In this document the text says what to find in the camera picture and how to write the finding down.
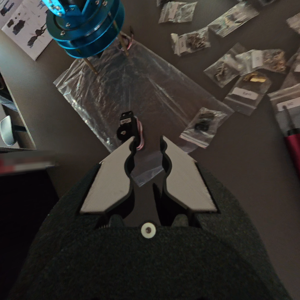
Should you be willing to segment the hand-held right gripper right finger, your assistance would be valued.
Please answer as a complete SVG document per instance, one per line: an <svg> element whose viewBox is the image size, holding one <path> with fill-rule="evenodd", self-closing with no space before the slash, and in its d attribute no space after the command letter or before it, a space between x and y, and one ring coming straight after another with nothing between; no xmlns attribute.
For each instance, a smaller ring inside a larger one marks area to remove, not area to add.
<svg viewBox="0 0 300 300"><path fill-rule="evenodd" d="M164 194L179 207L191 213L216 213L211 192L197 161L165 136L160 137Z"/></svg>

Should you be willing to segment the large clear plastic bag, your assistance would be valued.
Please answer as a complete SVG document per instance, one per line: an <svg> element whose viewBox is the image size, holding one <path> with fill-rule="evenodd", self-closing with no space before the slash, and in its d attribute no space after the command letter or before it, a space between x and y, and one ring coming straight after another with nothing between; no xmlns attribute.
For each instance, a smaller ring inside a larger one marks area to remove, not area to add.
<svg viewBox="0 0 300 300"><path fill-rule="evenodd" d="M163 170L160 136L190 153L197 145L180 135L203 107L221 112L217 128L234 112L139 42L133 42L128 57L112 44L101 58L90 61L98 76L76 59L53 83L109 152L121 145L117 138L121 114L134 112L145 141L131 173L138 186Z"/></svg>

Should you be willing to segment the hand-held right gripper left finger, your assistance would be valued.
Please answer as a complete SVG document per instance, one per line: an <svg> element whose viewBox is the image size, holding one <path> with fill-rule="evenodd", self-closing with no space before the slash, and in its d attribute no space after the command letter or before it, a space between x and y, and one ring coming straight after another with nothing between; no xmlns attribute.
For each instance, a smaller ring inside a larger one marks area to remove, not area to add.
<svg viewBox="0 0 300 300"><path fill-rule="evenodd" d="M133 192L136 139L130 137L100 162L100 168L80 208L80 214L107 215L129 200Z"/></svg>

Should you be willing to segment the group of hardware bags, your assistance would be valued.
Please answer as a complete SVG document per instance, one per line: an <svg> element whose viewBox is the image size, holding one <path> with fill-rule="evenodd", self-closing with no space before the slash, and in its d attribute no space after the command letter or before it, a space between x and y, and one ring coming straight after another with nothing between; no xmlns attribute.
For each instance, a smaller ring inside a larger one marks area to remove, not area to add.
<svg viewBox="0 0 300 300"><path fill-rule="evenodd" d="M180 57L207 49L211 46L209 31L223 38L258 15L259 12L247 1L238 1L201 29L182 35L171 33L172 50ZM240 43L236 43L204 73L220 88L239 77L223 103L236 112L250 116L272 85L260 70L285 74L287 68L299 73L299 50L287 61L282 49L247 51Z"/></svg>

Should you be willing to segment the small clear screw bag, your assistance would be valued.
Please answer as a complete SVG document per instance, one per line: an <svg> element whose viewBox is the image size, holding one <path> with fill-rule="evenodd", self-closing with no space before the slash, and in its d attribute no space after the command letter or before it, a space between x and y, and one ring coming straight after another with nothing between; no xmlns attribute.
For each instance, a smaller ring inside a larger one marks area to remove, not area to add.
<svg viewBox="0 0 300 300"><path fill-rule="evenodd" d="M207 148L227 117L225 112L202 107L179 137L198 147Z"/></svg>

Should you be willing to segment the small black servo motor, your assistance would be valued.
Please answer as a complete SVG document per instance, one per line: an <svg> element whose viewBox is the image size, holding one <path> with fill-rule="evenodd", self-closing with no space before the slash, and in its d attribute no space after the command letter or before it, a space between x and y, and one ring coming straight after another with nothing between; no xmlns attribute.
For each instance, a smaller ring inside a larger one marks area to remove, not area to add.
<svg viewBox="0 0 300 300"><path fill-rule="evenodd" d="M117 138L123 144L131 137L135 137L136 149L144 148L143 125L133 111L123 112L119 120Z"/></svg>

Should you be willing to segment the red electric screwdriver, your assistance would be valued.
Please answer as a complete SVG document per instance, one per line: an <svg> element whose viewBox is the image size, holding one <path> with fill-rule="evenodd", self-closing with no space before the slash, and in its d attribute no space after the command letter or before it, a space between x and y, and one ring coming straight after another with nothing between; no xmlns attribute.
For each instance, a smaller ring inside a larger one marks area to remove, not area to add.
<svg viewBox="0 0 300 300"><path fill-rule="evenodd" d="M294 168L296 170L298 179L300 179L300 129L296 128L287 106L283 105L283 110L288 121L288 130L286 136L284 137L284 140Z"/></svg>

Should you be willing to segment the blue toy robot arm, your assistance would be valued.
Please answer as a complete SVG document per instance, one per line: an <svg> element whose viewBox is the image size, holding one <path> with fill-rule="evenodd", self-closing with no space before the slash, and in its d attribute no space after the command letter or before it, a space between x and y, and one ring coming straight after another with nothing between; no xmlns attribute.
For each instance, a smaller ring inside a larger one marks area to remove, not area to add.
<svg viewBox="0 0 300 300"><path fill-rule="evenodd" d="M65 52L83 59L97 75L88 58L102 52L117 38L128 56L121 35L125 9L120 0L43 0L50 36Z"/></svg>

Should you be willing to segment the white assembly instruction manual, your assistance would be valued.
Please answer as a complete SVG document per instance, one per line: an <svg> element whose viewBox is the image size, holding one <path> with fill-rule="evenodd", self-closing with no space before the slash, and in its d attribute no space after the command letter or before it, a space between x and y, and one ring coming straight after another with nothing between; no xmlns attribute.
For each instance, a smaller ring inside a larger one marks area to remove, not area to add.
<svg viewBox="0 0 300 300"><path fill-rule="evenodd" d="M52 41L41 0L1 0L0 27L34 61Z"/></svg>

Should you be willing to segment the dark grey desk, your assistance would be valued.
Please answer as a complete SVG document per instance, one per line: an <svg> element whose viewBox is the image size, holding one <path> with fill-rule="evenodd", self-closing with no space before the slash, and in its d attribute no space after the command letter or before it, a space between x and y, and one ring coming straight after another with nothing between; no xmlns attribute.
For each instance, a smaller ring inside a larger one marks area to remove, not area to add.
<svg viewBox="0 0 300 300"><path fill-rule="evenodd" d="M203 70L235 43L247 50L281 48L288 59L299 48L299 35L286 20L299 13L299 1L275 1L260 14L224 38L210 34L205 52L178 57L170 34L203 28L236 4L236 1L199 1L192 23L158 24L156 1L122 1L134 38L171 63L218 100L234 81L219 88ZM62 197L92 166L108 155L53 82L73 62L52 41L33 61L1 31L1 73L20 110L36 148L54 150L59 166L49 175ZM191 156L209 170L238 199L259 231L272 264L293 299L299 299L299 180L268 97L251 116L234 113L218 130L207 149Z"/></svg>

